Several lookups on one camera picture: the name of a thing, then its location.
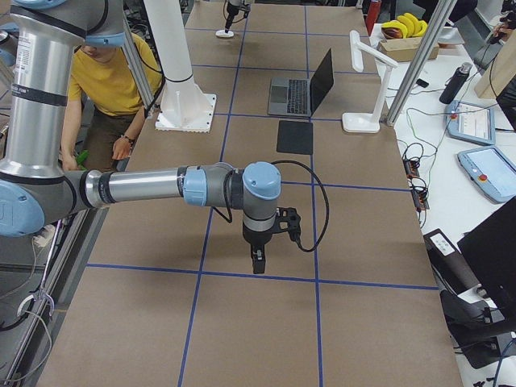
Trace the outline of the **upper teach pendant blue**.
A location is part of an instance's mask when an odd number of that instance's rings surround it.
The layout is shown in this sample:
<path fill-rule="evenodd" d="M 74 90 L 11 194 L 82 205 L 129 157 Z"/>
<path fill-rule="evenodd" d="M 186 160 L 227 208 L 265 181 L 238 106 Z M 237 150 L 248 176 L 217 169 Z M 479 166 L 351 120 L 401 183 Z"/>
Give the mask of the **upper teach pendant blue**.
<path fill-rule="evenodd" d="M 454 139 L 479 145 L 495 144 L 492 107 L 454 100 L 445 108 L 444 123 L 447 133 Z"/>

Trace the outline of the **teach pendant blue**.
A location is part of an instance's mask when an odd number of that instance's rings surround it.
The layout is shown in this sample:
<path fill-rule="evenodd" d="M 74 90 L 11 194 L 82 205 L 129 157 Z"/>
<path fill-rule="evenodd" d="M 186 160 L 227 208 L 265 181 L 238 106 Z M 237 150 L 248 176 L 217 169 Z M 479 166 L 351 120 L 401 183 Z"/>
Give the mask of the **teach pendant blue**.
<path fill-rule="evenodd" d="M 494 145 L 462 151 L 457 159 L 484 195 L 497 203 L 515 196 L 515 163 Z"/>
<path fill-rule="evenodd" d="M 454 100 L 445 108 L 444 123 L 447 133 L 454 139 L 479 145 L 495 144 L 492 107 Z"/>

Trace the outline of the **black mouse pad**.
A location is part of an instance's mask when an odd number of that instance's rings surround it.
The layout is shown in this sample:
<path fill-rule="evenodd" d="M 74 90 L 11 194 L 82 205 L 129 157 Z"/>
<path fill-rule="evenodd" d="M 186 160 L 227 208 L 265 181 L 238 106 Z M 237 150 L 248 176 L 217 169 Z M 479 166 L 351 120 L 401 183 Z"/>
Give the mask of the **black mouse pad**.
<path fill-rule="evenodd" d="M 298 155 L 313 154 L 313 124 L 310 122 L 280 120 L 276 150 Z"/>

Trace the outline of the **bunch of yellow bananas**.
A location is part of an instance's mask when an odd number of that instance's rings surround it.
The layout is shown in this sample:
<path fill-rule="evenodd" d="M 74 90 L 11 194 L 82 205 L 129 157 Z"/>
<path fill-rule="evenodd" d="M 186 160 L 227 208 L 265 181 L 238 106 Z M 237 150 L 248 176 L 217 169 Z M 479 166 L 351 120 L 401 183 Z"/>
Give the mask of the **bunch of yellow bananas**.
<path fill-rule="evenodd" d="M 427 28 L 426 21 L 411 13 L 399 15 L 396 19 L 381 24 L 381 32 L 388 40 L 422 37 Z"/>

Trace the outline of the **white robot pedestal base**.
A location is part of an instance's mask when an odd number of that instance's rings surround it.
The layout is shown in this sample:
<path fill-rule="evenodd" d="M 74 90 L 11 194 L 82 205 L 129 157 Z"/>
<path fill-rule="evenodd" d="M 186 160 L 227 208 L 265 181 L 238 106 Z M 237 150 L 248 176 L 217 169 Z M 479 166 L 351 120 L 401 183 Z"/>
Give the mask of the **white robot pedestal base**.
<path fill-rule="evenodd" d="M 165 80 L 156 128 L 208 132 L 217 97 L 203 93 L 194 80 L 180 3 L 149 0 L 144 6 Z"/>

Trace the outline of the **aluminium frame post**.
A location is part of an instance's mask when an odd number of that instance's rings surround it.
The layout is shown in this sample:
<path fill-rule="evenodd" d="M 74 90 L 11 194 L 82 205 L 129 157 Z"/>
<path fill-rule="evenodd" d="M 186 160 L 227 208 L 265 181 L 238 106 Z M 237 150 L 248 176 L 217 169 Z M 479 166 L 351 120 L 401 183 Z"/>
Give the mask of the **aluminium frame post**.
<path fill-rule="evenodd" d="M 418 51 L 415 53 L 414 59 L 410 62 L 405 76 L 402 79 L 402 83 L 399 86 L 398 92 L 389 108 L 389 112 L 386 115 L 385 123 L 388 126 L 393 127 L 396 123 L 400 113 L 402 112 L 402 108 L 410 96 L 415 82 L 419 78 L 425 63 L 429 59 L 431 51 L 439 37 L 439 33 L 444 27 L 446 21 L 449 19 L 449 15 L 451 14 L 455 4 L 456 0 L 438 1 L 436 9 L 431 16 L 429 27 L 425 35 L 422 37 Z"/>

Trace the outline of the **lower teach pendant blue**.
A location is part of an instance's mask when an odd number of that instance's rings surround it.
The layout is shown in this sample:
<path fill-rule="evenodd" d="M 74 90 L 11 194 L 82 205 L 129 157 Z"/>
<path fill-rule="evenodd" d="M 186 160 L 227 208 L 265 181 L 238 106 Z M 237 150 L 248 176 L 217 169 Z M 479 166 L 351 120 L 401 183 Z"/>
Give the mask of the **lower teach pendant blue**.
<path fill-rule="evenodd" d="M 457 159 L 484 195 L 497 203 L 515 196 L 515 163 L 494 145 L 462 151 Z"/>

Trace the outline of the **cardboard box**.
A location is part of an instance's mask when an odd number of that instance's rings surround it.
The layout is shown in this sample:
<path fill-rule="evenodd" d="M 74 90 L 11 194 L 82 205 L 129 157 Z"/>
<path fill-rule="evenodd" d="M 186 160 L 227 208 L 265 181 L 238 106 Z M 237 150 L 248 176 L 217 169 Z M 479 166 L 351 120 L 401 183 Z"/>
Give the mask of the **cardboard box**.
<path fill-rule="evenodd" d="M 381 40 L 377 49 L 397 62 L 410 62 L 414 59 L 421 42 L 422 37 Z"/>

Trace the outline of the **black water bottle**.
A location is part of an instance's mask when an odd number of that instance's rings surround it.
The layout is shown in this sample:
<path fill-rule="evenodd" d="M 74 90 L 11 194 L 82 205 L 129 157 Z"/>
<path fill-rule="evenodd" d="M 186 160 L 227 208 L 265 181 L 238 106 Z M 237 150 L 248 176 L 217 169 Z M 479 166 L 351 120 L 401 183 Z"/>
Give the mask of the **black water bottle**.
<path fill-rule="evenodd" d="M 455 70 L 449 82 L 446 84 L 445 89 L 439 96 L 439 101 L 441 103 L 447 105 L 454 100 L 464 83 L 468 80 L 471 68 L 472 63 L 464 62 Z"/>

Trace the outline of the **grey laptop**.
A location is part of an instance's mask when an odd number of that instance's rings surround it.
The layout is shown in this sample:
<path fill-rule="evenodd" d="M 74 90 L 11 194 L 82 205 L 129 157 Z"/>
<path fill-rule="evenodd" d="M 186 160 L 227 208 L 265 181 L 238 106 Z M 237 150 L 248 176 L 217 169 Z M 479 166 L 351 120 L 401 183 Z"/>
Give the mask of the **grey laptop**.
<path fill-rule="evenodd" d="M 329 49 L 310 79 L 273 77 L 268 114 L 309 118 L 334 85 L 332 50 Z"/>

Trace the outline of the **black monitor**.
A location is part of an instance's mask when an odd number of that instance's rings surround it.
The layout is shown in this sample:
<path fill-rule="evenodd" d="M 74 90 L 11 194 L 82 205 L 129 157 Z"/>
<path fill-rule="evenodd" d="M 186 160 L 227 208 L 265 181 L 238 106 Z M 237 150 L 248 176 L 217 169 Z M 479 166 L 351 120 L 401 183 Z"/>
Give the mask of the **black monitor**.
<path fill-rule="evenodd" d="M 515 200 L 492 213 L 458 245 L 489 297 L 506 317 L 514 317 Z"/>

